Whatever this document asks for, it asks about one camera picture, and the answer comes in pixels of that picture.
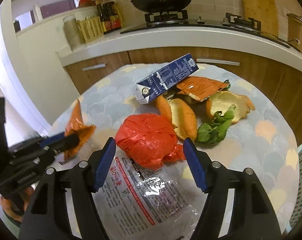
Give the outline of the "left hand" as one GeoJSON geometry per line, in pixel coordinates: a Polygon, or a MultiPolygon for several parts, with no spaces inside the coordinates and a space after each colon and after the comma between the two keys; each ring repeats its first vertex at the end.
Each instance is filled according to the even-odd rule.
{"type": "Polygon", "coordinates": [[[12,221],[20,224],[22,222],[24,212],[26,211],[30,198],[34,193],[34,188],[29,186],[14,195],[14,199],[7,199],[0,196],[0,204],[6,216],[12,221]]]}

